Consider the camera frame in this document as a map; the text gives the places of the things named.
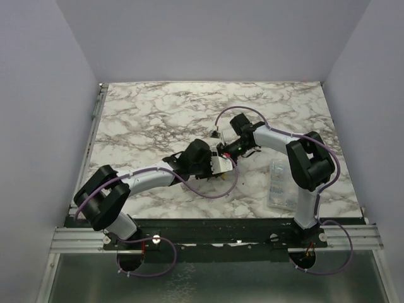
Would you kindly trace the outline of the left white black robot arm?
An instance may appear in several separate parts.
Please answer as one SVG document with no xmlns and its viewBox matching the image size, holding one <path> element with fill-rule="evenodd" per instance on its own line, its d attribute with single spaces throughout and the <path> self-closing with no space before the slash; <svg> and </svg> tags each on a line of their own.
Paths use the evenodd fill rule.
<svg viewBox="0 0 404 303">
<path fill-rule="evenodd" d="M 93 230 L 106 230 L 116 235 L 124 248 L 132 249 L 138 245 L 140 235 L 134 220 L 122 212 L 129 197 L 158 187 L 186 185 L 192 176 L 216 177 L 232 168 L 227 157 L 221 157 L 199 139 L 184 151 L 133 172 L 120 174 L 104 165 L 75 194 L 73 201 L 78 207 L 75 217 L 83 214 Z"/>
</svg>

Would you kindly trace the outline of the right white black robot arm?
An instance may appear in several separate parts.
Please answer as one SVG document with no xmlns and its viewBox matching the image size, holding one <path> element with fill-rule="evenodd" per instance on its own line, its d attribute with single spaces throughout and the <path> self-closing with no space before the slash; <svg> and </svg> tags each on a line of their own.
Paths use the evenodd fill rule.
<svg viewBox="0 0 404 303">
<path fill-rule="evenodd" d="M 311 131 L 292 134 L 269 127 L 267 122 L 251 123 L 244 114 L 230 121 L 238 138 L 231 143 L 219 143 L 219 154 L 228 154 L 233 161 L 255 148 L 269 148 L 287 156 L 290 172 L 298 186 L 297 210 L 290 231 L 291 242 L 304 247 L 312 241 L 311 228 L 318 224 L 320 194 L 340 176 L 340 163 L 321 136 Z"/>
</svg>

